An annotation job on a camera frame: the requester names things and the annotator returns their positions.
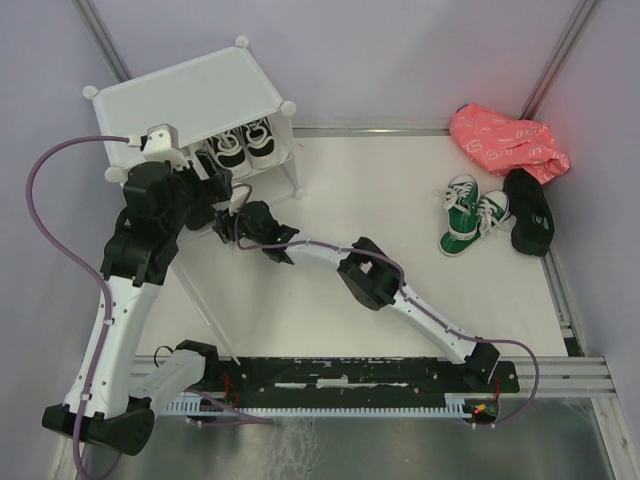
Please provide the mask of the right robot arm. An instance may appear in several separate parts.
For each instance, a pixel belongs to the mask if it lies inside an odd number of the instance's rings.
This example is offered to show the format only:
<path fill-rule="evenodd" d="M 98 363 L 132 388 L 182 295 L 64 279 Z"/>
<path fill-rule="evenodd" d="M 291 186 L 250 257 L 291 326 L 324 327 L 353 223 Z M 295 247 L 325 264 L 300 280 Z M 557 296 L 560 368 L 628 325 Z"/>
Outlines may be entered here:
<path fill-rule="evenodd" d="M 312 238 L 278 223 L 264 201 L 235 210 L 213 209 L 212 230 L 223 243 L 260 250 L 289 265 L 317 264 L 336 271 L 354 299 L 371 311 L 393 310 L 458 365 L 460 382 L 481 391 L 495 379 L 500 353 L 489 341 L 471 336 L 428 305 L 406 281 L 404 269 L 371 239 L 350 245 Z"/>

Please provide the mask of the black white canvas sneaker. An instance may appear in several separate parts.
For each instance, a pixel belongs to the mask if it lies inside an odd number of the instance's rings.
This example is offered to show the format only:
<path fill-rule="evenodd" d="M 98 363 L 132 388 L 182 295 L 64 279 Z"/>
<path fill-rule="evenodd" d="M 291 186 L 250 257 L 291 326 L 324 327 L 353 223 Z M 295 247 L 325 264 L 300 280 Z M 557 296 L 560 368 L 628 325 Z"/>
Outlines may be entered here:
<path fill-rule="evenodd" d="M 234 179 L 249 175 L 252 167 L 237 129 L 221 132 L 207 139 L 215 162 L 229 170 Z"/>

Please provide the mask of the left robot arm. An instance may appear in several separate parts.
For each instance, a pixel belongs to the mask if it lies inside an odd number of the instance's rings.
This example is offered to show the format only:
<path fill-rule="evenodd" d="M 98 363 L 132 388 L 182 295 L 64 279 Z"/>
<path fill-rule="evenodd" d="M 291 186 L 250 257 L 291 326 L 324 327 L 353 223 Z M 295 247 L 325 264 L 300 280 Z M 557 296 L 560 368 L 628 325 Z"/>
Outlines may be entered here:
<path fill-rule="evenodd" d="M 60 404 L 45 409 L 42 425 L 80 442 L 134 456 L 146 445 L 155 419 L 183 391 L 209 390 L 221 378 L 215 346 L 184 340 L 171 357 L 132 385 L 130 377 L 144 325 L 178 253 L 186 226 L 202 227 L 214 206 L 231 197 L 229 170 L 199 151 L 207 174 L 192 162 L 133 167 L 123 185 L 125 207 L 104 247 L 102 295 L 76 380 Z"/>

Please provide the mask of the green canvas sneaker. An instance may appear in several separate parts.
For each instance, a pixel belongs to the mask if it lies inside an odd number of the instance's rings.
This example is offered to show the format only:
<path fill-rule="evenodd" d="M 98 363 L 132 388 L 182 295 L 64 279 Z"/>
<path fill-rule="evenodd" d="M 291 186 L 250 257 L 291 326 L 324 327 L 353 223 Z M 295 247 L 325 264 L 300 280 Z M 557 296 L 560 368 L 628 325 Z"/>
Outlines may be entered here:
<path fill-rule="evenodd" d="M 477 205 L 480 191 L 470 175 L 458 175 L 439 192 L 447 215 L 447 231 L 439 246 L 447 256 L 458 256 L 479 238 Z"/>
<path fill-rule="evenodd" d="M 505 230 L 509 217 L 509 198 L 504 191 L 492 190 L 479 197 L 476 218 L 481 237 Z"/>

